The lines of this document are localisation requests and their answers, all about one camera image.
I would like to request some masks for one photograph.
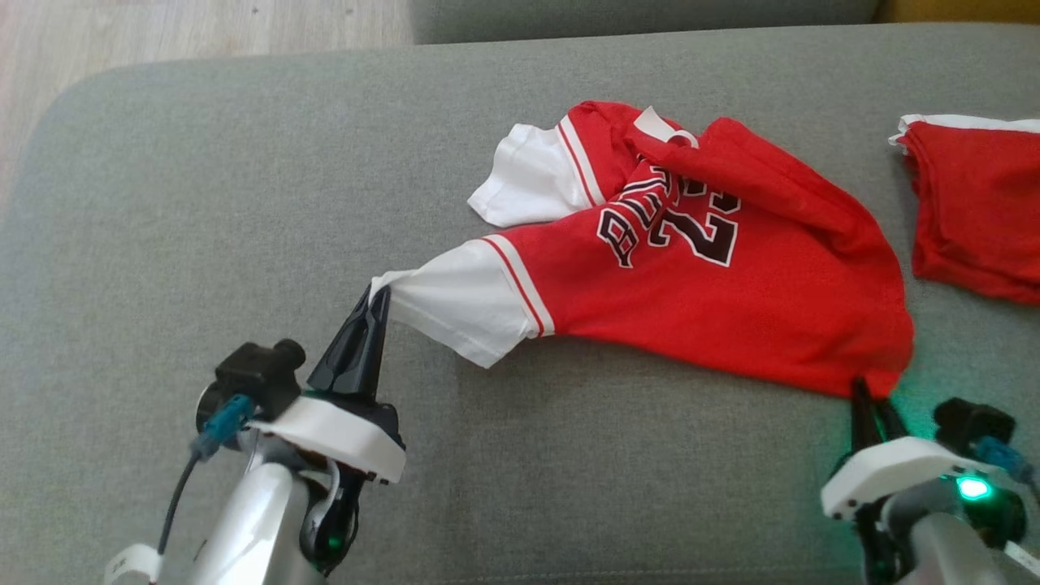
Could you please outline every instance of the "gray fabric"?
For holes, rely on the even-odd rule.
[[[418,43],[863,24],[878,0],[413,0]]]
[[[1040,311],[909,276],[898,117],[1036,117],[1040,29],[890,25],[418,47],[124,69],[58,98],[0,228],[0,566],[80,583],[155,543],[212,368],[244,340],[324,349],[368,279],[491,231],[465,205],[512,124],[598,98],[699,132],[727,115],[876,214],[917,350],[896,402],[1021,417],[1040,457]],[[404,481],[366,489],[334,583],[856,580],[818,489],[848,404],[550,338],[483,371],[389,331]],[[242,458],[188,484],[183,576]],[[1014,583],[1024,583],[1013,571]]]

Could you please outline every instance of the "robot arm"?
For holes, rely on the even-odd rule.
[[[862,381],[852,414],[853,453],[824,486],[821,504],[826,515],[854,525],[863,582],[1005,584],[989,549],[1021,552],[1015,542],[1025,534],[1025,509],[1003,487],[1013,483],[1005,469],[967,455],[988,441],[1006,447],[1014,421],[955,399],[936,409],[942,444],[908,436],[891,404],[872,402]]]
[[[384,288],[369,303],[365,290],[306,389],[294,373],[306,356],[289,339],[272,349],[245,344],[217,366],[197,407],[200,438],[218,413],[255,405],[232,429],[238,432],[220,439],[250,453],[250,461],[200,551],[190,585],[321,585],[357,536],[364,484],[400,480],[397,412],[375,400],[389,297]],[[126,573],[156,583],[161,566],[161,546],[134,544],[109,563],[105,583]]]

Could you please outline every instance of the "green led light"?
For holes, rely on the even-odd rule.
[[[989,495],[989,484],[976,478],[957,478],[957,489],[965,500],[981,500]]]

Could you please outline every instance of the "basketball jersey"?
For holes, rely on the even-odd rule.
[[[584,102],[514,126],[469,199],[506,228],[414,271],[391,316],[490,366],[564,334],[848,396],[886,396],[913,329],[891,249],[851,196],[736,121],[694,136]]]

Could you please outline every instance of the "blue cable connector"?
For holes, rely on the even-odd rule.
[[[206,421],[202,427],[202,434],[191,441],[191,453],[199,455],[202,462],[209,461],[220,446],[235,437],[238,431],[245,427],[253,413],[256,404],[245,396],[235,395],[228,404],[225,404],[216,414]]]
[[[1033,464],[1021,453],[990,436],[982,437],[974,448],[976,458],[1008,472],[1019,483],[1033,482]]]

